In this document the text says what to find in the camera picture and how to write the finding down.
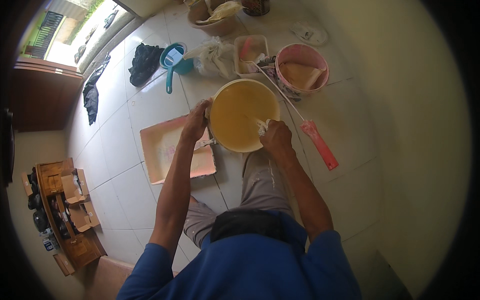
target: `paint-stained pants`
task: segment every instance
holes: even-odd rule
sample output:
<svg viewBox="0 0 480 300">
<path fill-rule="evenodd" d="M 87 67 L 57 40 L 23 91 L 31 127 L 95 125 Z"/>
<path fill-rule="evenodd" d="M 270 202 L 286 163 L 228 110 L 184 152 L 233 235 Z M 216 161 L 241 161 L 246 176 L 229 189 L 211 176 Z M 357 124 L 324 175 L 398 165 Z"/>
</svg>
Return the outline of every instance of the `paint-stained pants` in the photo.
<svg viewBox="0 0 480 300">
<path fill-rule="evenodd" d="M 250 153 L 245 160 L 241 203 L 230 211 L 238 209 L 278 210 L 295 218 L 288 204 L 278 166 L 263 149 Z M 190 203 L 183 232 L 201 248 L 205 236 L 212 230 L 216 216 L 206 204 Z"/>
</svg>

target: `man's arm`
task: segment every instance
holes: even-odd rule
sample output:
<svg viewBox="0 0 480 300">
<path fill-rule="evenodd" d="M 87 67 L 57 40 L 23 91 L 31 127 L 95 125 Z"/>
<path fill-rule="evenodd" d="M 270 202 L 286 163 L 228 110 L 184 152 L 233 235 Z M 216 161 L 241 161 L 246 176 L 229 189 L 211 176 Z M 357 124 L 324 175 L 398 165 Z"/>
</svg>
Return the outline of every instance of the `man's arm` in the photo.
<svg viewBox="0 0 480 300">
<path fill-rule="evenodd" d="M 156 205 L 155 226 L 149 242 L 167 249 L 171 259 L 187 216 L 190 198 L 190 165 L 193 148 L 202 137 L 207 121 L 204 113 L 211 98 L 200 102 L 187 116 L 180 141 Z"/>
<path fill-rule="evenodd" d="M 322 231 L 333 229 L 332 216 L 292 148 L 292 133 L 284 122 L 271 120 L 260 142 L 283 169 L 299 204 L 300 216 L 313 241 Z"/>
</svg>

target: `yellow paint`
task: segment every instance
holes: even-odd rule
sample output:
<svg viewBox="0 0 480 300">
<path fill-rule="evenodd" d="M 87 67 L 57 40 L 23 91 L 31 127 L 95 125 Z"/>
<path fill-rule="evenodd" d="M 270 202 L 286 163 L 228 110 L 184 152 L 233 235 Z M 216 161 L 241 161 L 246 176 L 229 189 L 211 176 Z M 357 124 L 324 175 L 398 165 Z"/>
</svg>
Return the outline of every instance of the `yellow paint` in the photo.
<svg viewBox="0 0 480 300">
<path fill-rule="evenodd" d="M 277 99 L 260 82 L 239 80 L 216 96 L 210 111 L 210 128 L 225 148 L 245 153 L 262 147 L 256 119 L 279 120 Z"/>
</svg>

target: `pink roller handle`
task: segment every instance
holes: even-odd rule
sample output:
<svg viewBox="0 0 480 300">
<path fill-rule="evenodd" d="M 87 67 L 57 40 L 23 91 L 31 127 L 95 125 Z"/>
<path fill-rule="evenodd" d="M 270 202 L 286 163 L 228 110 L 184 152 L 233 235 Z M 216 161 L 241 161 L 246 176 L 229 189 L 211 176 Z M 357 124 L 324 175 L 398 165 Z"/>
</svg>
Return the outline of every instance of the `pink roller handle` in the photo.
<svg viewBox="0 0 480 300">
<path fill-rule="evenodd" d="M 324 159 L 325 164 L 329 171 L 335 169 L 338 166 L 338 162 L 333 156 L 332 151 L 328 148 L 327 144 L 325 144 L 324 140 L 320 136 L 317 130 L 317 126 L 313 121 L 305 120 L 300 125 L 301 130 L 307 134 L 310 139 L 312 140 L 313 144 L 318 150 L 318 153 Z"/>
</svg>

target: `pink bucket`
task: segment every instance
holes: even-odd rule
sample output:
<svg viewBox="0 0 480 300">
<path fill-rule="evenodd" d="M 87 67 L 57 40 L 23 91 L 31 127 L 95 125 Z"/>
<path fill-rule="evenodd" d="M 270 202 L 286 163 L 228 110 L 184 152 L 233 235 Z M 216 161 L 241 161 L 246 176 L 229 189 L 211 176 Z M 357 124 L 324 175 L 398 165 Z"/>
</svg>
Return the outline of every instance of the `pink bucket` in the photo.
<svg viewBox="0 0 480 300">
<path fill-rule="evenodd" d="M 313 90 L 303 90 L 292 86 L 280 73 L 279 65 L 284 62 L 293 62 L 318 69 L 326 69 L 315 82 Z M 310 96 L 317 93 L 328 81 L 329 69 L 323 56 L 314 48 L 304 44 L 291 44 L 283 47 L 276 56 L 276 79 L 278 86 L 292 97 Z"/>
</svg>

